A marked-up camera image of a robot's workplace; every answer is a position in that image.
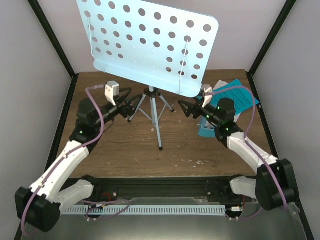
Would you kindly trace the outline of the white sheet music page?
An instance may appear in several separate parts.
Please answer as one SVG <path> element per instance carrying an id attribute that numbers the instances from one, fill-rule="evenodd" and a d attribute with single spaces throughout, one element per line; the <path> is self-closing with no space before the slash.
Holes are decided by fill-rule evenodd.
<path id="1" fill-rule="evenodd" d="M 227 89 L 229 87 L 234 87 L 238 86 L 238 83 L 240 83 L 237 79 L 232 81 L 231 83 L 227 83 L 225 81 L 219 80 L 218 83 L 214 86 L 213 91 L 214 92 L 219 92 L 220 90 Z M 237 89 L 231 89 L 223 93 L 217 94 L 217 96 L 213 96 L 211 100 L 211 105 L 214 107 L 217 107 L 218 101 L 221 98 L 228 98 L 230 97 L 234 101 L 234 107 L 235 107 L 235 113 L 236 115 L 234 116 L 234 122 L 236 123 L 241 116 L 241 112 L 239 111 L 238 107 L 238 100 L 237 97 L 238 95 L 236 94 Z"/>

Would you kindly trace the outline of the blue sheet music page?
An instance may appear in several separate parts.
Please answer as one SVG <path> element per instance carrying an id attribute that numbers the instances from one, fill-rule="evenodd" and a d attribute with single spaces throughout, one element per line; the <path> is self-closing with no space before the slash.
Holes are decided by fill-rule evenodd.
<path id="1" fill-rule="evenodd" d="M 236 86 L 242 86 L 242 83 L 240 81 L 237 84 L 238 85 L 236 85 Z M 236 99 L 238 100 L 238 105 L 237 105 L 239 107 L 238 110 L 241 113 L 246 111 L 246 110 L 248 110 L 248 109 L 250 109 L 250 108 L 252 108 L 254 104 L 257 105 L 257 104 L 260 103 L 256 98 L 254 99 L 255 102 L 253 102 L 251 93 L 248 90 L 244 89 L 244 88 L 232 88 L 231 89 L 231 87 L 229 87 L 229 88 L 225 88 L 225 89 L 228 89 L 227 91 L 237 89 L 235 94 L 237 95 Z"/>

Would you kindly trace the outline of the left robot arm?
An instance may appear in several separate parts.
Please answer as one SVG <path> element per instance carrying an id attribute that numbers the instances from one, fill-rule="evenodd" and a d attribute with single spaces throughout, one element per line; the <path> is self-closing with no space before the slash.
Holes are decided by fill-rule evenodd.
<path id="1" fill-rule="evenodd" d="M 87 98 L 78 105 L 75 129 L 63 151 L 36 182 L 29 188 L 20 187 L 15 193 L 17 216 L 25 236 L 28 234 L 26 225 L 46 233 L 73 205 L 97 203 L 102 196 L 102 187 L 92 176 L 86 175 L 66 189 L 62 187 L 95 149 L 105 132 L 105 124 L 113 122 L 118 115 L 131 117 L 143 98 L 141 94 L 130 96 L 130 87 L 107 84 L 88 87 L 85 91 Z"/>

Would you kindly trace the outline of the blue metronome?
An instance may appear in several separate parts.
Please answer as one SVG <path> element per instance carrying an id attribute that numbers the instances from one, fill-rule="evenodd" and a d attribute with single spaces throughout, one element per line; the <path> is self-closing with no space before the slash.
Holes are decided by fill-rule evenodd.
<path id="1" fill-rule="evenodd" d="M 215 138 L 216 133 L 214 127 L 208 123 L 208 121 L 202 117 L 198 126 L 198 135 L 204 138 Z"/>

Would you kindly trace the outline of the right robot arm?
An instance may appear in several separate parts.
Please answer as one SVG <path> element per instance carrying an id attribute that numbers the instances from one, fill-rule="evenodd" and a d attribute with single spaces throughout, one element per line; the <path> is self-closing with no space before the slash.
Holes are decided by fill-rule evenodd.
<path id="1" fill-rule="evenodd" d="M 204 117 L 213 126 L 218 142 L 241 157 L 255 172 L 256 177 L 239 176 L 222 188 L 223 198 L 229 202 L 240 195 L 255 199 L 267 211 L 286 207 L 299 198 L 293 165 L 287 159 L 278 159 L 253 141 L 234 121 L 235 103 L 221 98 L 217 106 L 204 100 L 188 102 L 179 100 L 186 117 Z"/>

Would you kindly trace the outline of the light blue music stand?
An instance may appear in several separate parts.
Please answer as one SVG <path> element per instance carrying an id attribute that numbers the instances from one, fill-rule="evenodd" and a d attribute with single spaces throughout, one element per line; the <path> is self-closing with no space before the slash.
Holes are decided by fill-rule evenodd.
<path id="1" fill-rule="evenodd" d="M 218 20 L 142 0 L 79 0 L 96 70 L 187 98 L 196 97 Z"/>

